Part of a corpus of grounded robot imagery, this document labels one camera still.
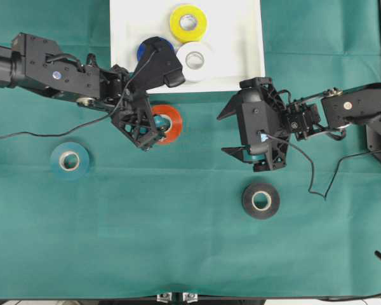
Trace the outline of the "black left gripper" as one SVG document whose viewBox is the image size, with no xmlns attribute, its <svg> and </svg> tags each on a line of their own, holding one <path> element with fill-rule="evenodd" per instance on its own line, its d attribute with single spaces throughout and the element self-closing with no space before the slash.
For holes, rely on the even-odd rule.
<svg viewBox="0 0 381 305">
<path fill-rule="evenodd" d="M 171 118 L 153 115 L 147 90 L 131 89 L 133 80 L 134 73 L 118 65 L 100 69 L 98 110 L 106 112 L 111 123 L 137 148 L 147 151 L 168 138 Z"/>
</svg>

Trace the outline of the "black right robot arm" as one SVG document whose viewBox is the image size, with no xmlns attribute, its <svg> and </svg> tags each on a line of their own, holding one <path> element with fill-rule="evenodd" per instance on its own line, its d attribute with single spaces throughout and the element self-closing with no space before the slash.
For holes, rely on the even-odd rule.
<svg viewBox="0 0 381 305">
<path fill-rule="evenodd" d="M 381 162 L 381 83 L 334 88 L 288 102 L 271 78 L 247 79 L 239 85 L 217 119 L 237 117 L 241 146 L 222 151 L 252 164 L 254 171 L 285 167 L 292 135 L 297 140 L 316 135 L 342 140 L 351 125 L 365 126 L 367 150 Z"/>
</svg>

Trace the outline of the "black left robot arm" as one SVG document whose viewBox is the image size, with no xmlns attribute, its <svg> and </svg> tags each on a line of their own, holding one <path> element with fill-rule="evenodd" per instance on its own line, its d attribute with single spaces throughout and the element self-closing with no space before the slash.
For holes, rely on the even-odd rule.
<svg viewBox="0 0 381 305">
<path fill-rule="evenodd" d="M 82 63 L 64 53 L 53 40 L 20 33 L 11 47 L 0 46 L 0 88 L 20 87 L 104 112 L 104 119 L 109 118 L 136 147 L 148 151 L 166 138 L 168 125 L 155 121 L 147 81 L 156 77 L 166 84 L 163 65 L 171 64 L 175 54 L 159 37 L 148 39 L 144 45 L 142 60 L 130 74 L 118 65 L 109 70 L 99 67 L 92 53 Z"/>
</svg>

